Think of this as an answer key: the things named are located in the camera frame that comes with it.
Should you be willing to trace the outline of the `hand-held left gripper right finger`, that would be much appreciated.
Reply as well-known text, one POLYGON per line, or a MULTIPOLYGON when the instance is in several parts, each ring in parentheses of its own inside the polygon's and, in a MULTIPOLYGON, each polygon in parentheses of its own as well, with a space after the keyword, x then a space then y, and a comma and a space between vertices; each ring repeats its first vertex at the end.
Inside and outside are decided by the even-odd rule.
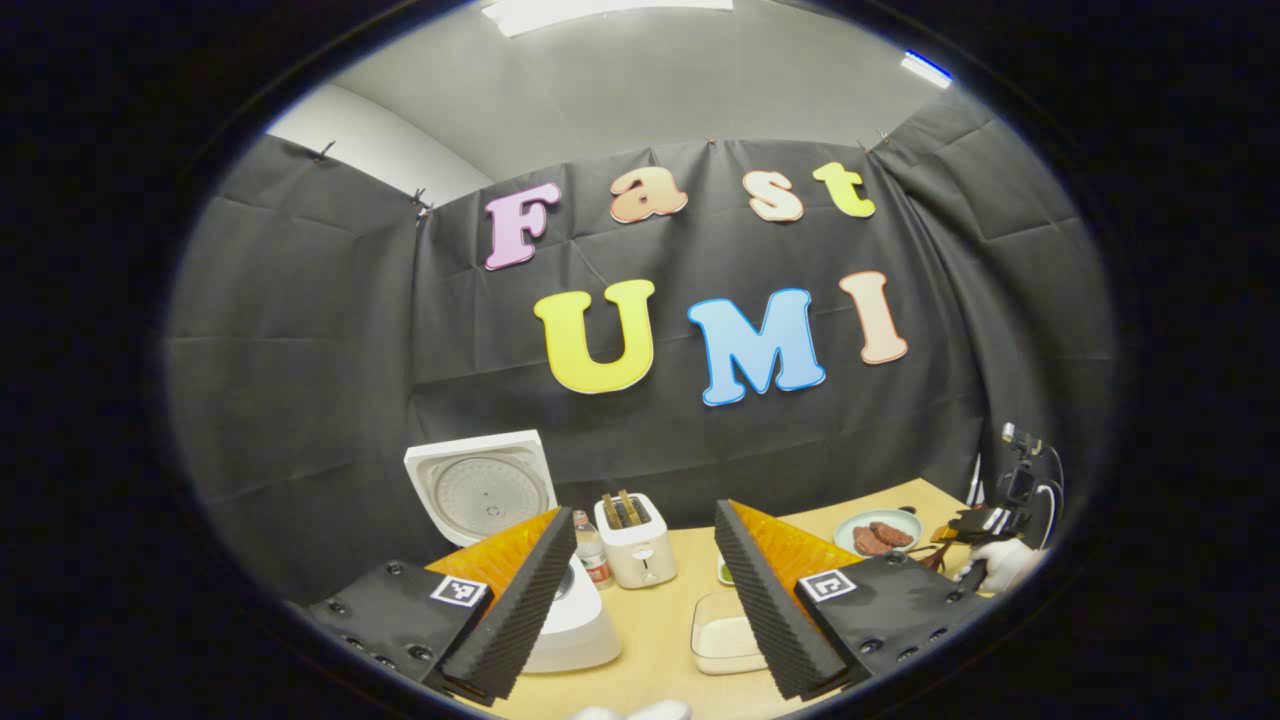
POLYGON ((716 505, 714 537, 786 700, 910 667, 989 606, 983 561, 951 582, 906 553, 860 559, 728 498, 716 505))

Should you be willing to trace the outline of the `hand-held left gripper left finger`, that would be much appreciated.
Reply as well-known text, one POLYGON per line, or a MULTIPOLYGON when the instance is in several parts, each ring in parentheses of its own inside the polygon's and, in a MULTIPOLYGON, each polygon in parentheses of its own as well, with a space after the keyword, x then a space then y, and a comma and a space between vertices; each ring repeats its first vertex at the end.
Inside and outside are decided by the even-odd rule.
POLYGON ((554 507, 429 565, 385 561, 300 611, 408 682, 506 700, 576 547, 571 510, 554 507))

